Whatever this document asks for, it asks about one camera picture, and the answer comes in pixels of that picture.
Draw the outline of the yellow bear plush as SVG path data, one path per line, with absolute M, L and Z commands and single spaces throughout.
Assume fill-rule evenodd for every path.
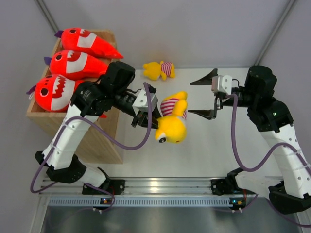
M 150 62 L 144 64 L 142 67 L 143 75 L 152 81 L 156 81 L 159 78 L 165 81 L 168 77 L 175 77 L 175 67 L 171 62 Z
M 181 143 L 187 135 L 187 92 L 180 91 L 167 98 L 160 104 L 162 117 L 157 119 L 158 129 L 155 140 L 159 143 Z

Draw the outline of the red shark plush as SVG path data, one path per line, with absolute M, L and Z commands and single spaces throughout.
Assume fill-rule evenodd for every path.
M 59 74 L 70 80 L 91 77 L 98 78 L 105 74 L 108 65 L 84 52 L 62 50 L 53 57 L 44 57 L 51 74 Z
M 61 39 L 66 50 L 84 52 L 94 57 L 107 59 L 124 58 L 113 45 L 86 29 L 68 28 L 59 30 L 54 36 Z
M 74 81 L 60 74 L 50 74 L 41 78 L 27 94 L 33 95 L 36 103 L 48 112 L 69 111 L 67 118 L 70 119 L 82 116 L 81 111 L 71 102 L 71 99 L 84 84 L 94 84 L 94 82 Z

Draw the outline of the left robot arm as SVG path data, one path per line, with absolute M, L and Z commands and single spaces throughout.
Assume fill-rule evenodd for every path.
M 121 61 L 108 65 L 105 74 L 97 81 L 86 81 L 78 85 L 71 96 L 66 116 L 51 143 L 43 151 L 35 154 L 40 164 L 35 173 L 38 177 L 42 168 L 46 167 L 46 174 L 51 184 L 34 189 L 36 179 L 33 178 L 30 190 L 40 193 L 57 183 L 71 184 L 82 182 L 99 194 L 108 194 L 111 179 L 101 168 L 85 165 L 75 154 L 80 142 L 90 127 L 94 127 L 102 135 L 118 147 L 125 150 L 138 150 L 148 140 L 155 120 L 160 117 L 157 109 L 158 99 L 156 89 L 144 82 L 143 89 L 136 92 L 128 90 L 128 86 L 135 78 L 135 69 Z M 95 124 L 105 112 L 115 107 L 133 117 L 133 124 L 147 129 L 143 140 L 136 146 L 126 146 L 109 136 Z

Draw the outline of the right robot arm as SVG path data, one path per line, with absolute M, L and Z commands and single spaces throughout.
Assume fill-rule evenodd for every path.
M 277 82 L 272 70 L 265 66 L 249 68 L 244 86 L 233 87 L 233 78 L 221 76 L 217 69 L 194 81 L 193 85 L 209 85 L 214 94 L 212 110 L 195 110 L 208 120 L 215 119 L 225 106 L 232 107 L 231 145 L 238 168 L 223 179 L 211 181 L 215 195 L 250 193 L 265 197 L 281 214 L 303 212 L 311 206 L 311 166 L 306 161 L 295 134 L 294 120 L 287 105 L 274 97 Z M 270 149 L 263 160 L 273 156 L 282 179 L 256 178 L 252 174 L 263 166 L 260 162 L 247 168 L 238 155 L 236 145 L 236 113 L 247 109 L 247 116 L 256 126 Z

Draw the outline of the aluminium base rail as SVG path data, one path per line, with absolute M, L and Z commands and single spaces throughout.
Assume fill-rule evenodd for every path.
M 112 181 L 115 195 L 212 195 L 215 183 L 223 177 L 168 177 L 143 178 L 121 177 Z M 57 183 L 40 191 L 45 195 L 96 195 L 96 190 L 80 182 L 72 184 Z

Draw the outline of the right aluminium corner post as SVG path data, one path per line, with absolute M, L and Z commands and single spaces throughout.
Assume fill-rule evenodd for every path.
M 277 38 L 278 34 L 280 33 L 282 27 L 285 25 L 286 20 L 290 16 L 291 12 L 294 10 L 298 0 L 288 0 L 284 8 L 282 9 L 281 13 L 277 17 L 276 23 L 273 25 L 272 30 L 269 32 L 263 46 L 261 47 L 256 59 L 253 63 L 254 66 L 260 65 L 267 55 L 268 51 L 270 50 L 273 42 Z

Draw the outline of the aluminium corner post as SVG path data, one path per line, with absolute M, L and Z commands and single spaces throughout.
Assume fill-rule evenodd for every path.
M 44 0 L 35 0 L 36 5 L 38 6 L 40 12 L 42 13 L 43 17 L 47 21 L 49 27 L 51 28 L 53 34 L 56 34 L 59 31 L 59 27 L 53 18 L 50 10 L 48 9 L 47 5 L 45 4 Z
M 280 33 L 282 27 L 285 25 L 286 20 L 290 16 L 291 12 L 294 10 L 298 0 L 288 0 L 284 8 L 282 9 L 281 13 L 277 17 L 276 23 L 273 25 L 272 30 L 269 32 L 263 46 L 261 47 L 256 59 L 253 63 L 254 66 L 260 65 L 267 55 L 268 51 L 270 50 L 273 42 L 277 38 L 278 34 Z

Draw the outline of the left aluminium corner post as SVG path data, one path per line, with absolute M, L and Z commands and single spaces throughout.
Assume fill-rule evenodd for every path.
M 43 17 L 47 21 L 49 27 L 51 28 L 53 34 L 56 34 L 59 31 L 59 27 L 53 18 L 50 10 L 48 9 L 47 5 L 45 4 L 44 0 L 35 0 L 36 5 L 38 6 L 40 12 L 42 13 Z

